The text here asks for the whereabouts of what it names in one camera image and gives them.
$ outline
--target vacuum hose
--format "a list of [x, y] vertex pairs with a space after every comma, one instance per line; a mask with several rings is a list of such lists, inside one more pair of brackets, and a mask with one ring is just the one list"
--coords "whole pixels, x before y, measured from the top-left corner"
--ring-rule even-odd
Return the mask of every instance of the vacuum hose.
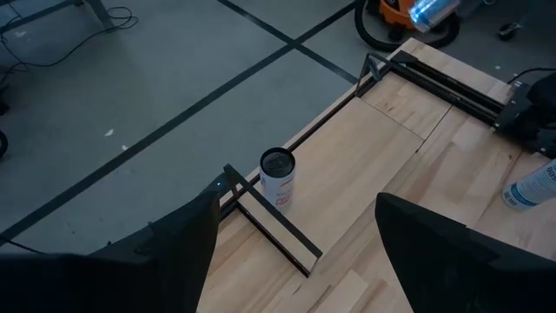
[[[365, 29], [363, 25], [363, 15], [365, 14], [365, 4], [367, 0], [356, 0], [355, 1], [355, 28], [359, 33], [359, 36], [365, 43], [371, 47], [380, 51], [394, 51], [400, 47], [400, 43], [385, 43], [376, 38], [373, 38]], [[430, 43], [426, 43], [434, 48], [441, 48], [449, 45], [459, 34], [460, 34], [460, 19], [454, 13], [450, 14], [444, 21], [442, 21], [447, 26], [447, 34]]]

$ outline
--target black floor tape line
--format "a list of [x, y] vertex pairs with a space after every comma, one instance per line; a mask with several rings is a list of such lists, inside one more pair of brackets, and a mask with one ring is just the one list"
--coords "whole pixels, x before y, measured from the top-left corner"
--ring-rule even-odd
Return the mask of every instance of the black floor tape line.
[[[272, 62], [276, 61], [280, 57], [283, 57], [293, 49], [300, 51], [305, 56], [310, 57], [311, 59], [315, 60], [317, 63], [333, 71], [336, 75], [346, 79], [350, 83], [357, 83], [356, 77], [349, 74], [339, 66], [331, 63], [326, 58], [321, 57], [317, 53], [301, 45], [303, 42], [307, 41], [310, 37], [316, 35], [319, 31], [324, 30], [330, 24], [337, 21], [341, 17], [345, 16], [348, 12], [353, 10], [354, 9], [353, 3], [342, 8], [338, 12], [334, 13], [331, 17], [319, 23], [318, 25], [316, 25], [311, 30], [307, 31], [305, 34], [301, 35], [297, 39], [293, 39], [286, 36], [284, 33], [280, 32], [279, 30], [269, 25], [268, 23], [265, 23], [261, 19], [248, 13], [244, 9], [231, 3], [230, 1], [228, 0], [217, 0], [217, 1], [227, 6], [231, 10], [235, 11], [236, 13], [241, 14], [243, 17], [247, 18], [252, 23], [263, 28], [265, 31], [281, 39], [283, 42], [287, 43], [288, 45], [282, 47], [281, 49], [274, 52], [270, 56], [262, 59], [259, 63], [251, 66], [250, 68], [244, 70], [239, 75], [230, 79], [225, 84], [223, 84], [216, 90], [206, 95], [203, 99], [199, 100], [197, 103], [193, 104], [191, 107], [189, 107], [188, 109], [186, 109], [185, 111], [177, 115], [176, 117], [166, 122], [163, 126], [159, 127], [155, 131], [148, 134], [145, 138], [141, 139], [139, 142], [129, 147], [120, 155], [108, 161], [99, 169], [95, 170], [94, 172], [86, 176], [81, 181], [69, 187], [68, 189], [66, 189], [66, 191], [62, 192], [58, 196], [55, 196], [52, 200], [48, 201], [38, 209], [32, 211], [31, 213], [29, 213], [29, 215], [21, 219], [19, 222], [11, 225], [8, 229], [0, 233], [0, 237], [4, 237], [12, 240], [15, 237], [19, 236], [21, 233], [23, 233], [24, 231], [26, 231], [27, 229], [29, 229], [30, 227], [32, 227], [33, 225], [35, 225], [36, 223], [38, 223], [39, 221], [47, 217], [49, 214], [51, 214], [52, 212], [56, 211], [57, 209], [59, 209], [60, 207], [62, 207], [63, 205], [71, 201], [71, 199], [80, 195], [86, 189], [88, 189], [89, 187], [91, 187], [92, 185], [94, 185], [104, 177], [106, 177], [109, 173], [111, 173], [112, 171], [120, 167], [122, 164], [126, 163], [129, 159], [136, 156], [141, 151], [147, 149], [151, 144], [156, 142], [158, 139], [164, 137], [170, 131], [172, 131], [173, 129], [175, 129], [176, 127], [178, 127], [179, 125], [187, 121], [188, 119], [190, 119], [193, 115], [203, 110], [204, 108], [208, 107], [216, 99], [220, 98], [228, 91], [232, 90], [235, 86], [242, 83], [249, 77], [253, 76], [260, 70], [266, 68]], [[0, 247], [2, 247], [5, 244], [6, 244], [5, 241], [0, 240]]]

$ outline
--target floor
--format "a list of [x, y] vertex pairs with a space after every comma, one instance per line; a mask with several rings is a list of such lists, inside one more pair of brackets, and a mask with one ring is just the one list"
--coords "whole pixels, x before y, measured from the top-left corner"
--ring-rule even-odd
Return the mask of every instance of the floor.
[[[5, 95], [1, 235], [47, 252], [90, 253], [127, 236], [186, 203], [226, 163], [249, 173], [353, 84], [369, 50], [350, 0], [104, 3], [129, 7], [139, 24], [10, 77]], [[510, 43], [494, 35], [524, 5], [481, 7], [444, 51], [502, 80], [556, 66], [547, 41], [556, 5]], [[6, 23], [13, 13], [0, 9]], [[44, 63], [100, 27], [87, 6], [70, 6], [5, 36], [22, 59]], [[0, 64], [14, 62], [0, 50]]]

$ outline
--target wooden tabletop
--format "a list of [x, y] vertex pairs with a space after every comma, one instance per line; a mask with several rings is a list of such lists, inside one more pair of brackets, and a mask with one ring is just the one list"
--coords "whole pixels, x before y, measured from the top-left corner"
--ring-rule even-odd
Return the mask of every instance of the wooden tabletop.
[[[502, 103], [509, 96], [501, 81], [423, 43], [412, 39], [400, 48]], [[505, 185], [548, 160], [394, 73], [348, 103], [294, 155], [294, 202], [283, 214], [323, 256], [315, 263], [251, 196], [242, 196], [240, 202], [312, 274], [302, 275], [235, 211], [221, 223], [200, 313], [411, 312], [374, 220], [374, 199], [383, 190], [556, 260], [556, 202], [519, 213], [500, 199]]]

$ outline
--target plastic bottle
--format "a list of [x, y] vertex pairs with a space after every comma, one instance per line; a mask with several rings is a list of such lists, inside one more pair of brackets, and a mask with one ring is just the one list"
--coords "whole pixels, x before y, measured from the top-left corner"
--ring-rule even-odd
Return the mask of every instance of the plastic bottle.
[[556, 160], [504, 188], [502, 200], [524, 211], [556, 197]]

